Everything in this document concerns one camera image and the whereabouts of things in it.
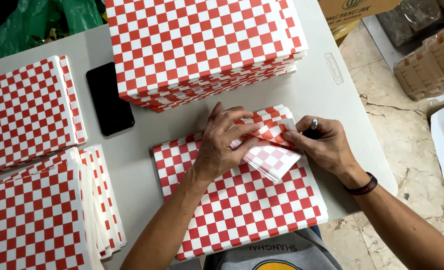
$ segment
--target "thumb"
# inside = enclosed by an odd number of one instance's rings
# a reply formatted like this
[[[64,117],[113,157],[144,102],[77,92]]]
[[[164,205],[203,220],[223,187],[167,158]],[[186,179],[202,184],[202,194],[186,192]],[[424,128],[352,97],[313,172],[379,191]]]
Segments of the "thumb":
[[[304,150],[312,149],[315,145],[315,140],[311,138],[307,138],[301,133],[298,133],[296,131],[287,131],[284,132],[283,137],[287,140],[293,142],[298,147],[303,148]]]
[[[236,150],[233,151],[233,155],[237,158],[237,160],[241,160],[242,157],[254,146],[254,144],[258,142],[257,137],[250,137],[244,140]]]

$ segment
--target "green plastic bag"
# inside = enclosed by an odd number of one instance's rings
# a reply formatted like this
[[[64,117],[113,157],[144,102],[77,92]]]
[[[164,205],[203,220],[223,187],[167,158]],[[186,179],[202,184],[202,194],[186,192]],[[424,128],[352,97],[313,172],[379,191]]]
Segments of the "green plastic bag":
[[[70,35],[103,24],[95,0],[19,0],[0,26],[0,58],[30,49],[64,20]]]

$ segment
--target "marble floor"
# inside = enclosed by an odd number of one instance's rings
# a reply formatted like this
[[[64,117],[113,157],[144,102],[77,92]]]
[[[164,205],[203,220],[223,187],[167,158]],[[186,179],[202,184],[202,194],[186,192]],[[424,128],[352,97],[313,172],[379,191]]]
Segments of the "marble floor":
[[[360,23],[340,52],[399,185],[397,198],[444,235],[444,179],[430,134],[430,115],[444,102],[410,100]],[[406,269],[363,213],[320,225],[345,270]]]

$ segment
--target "smartphone screen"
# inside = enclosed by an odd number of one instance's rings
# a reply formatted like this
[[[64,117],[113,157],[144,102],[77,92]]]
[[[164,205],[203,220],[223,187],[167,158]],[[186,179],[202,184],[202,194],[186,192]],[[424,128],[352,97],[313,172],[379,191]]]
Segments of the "smartphone screen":
[[[130,104],[119,97],[113,62],[87,71],[88,88],[92,95],[100,130],[105,136],[133,127]]]

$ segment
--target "black wristband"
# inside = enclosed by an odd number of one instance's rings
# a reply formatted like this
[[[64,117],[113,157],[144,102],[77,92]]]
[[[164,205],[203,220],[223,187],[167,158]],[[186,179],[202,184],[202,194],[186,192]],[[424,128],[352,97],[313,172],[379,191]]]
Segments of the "black wristband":
[[[364,195],[371,192],[377,186],[378,184],[377,178],[375,178],[375,176],[369,173],[368,171],[366,171],[366,173],[370,176],[370,182],[366,184],[364,187],[357,189],[349,189],[345,185],[343,186],[350,195],[355,195],[355,196]]]

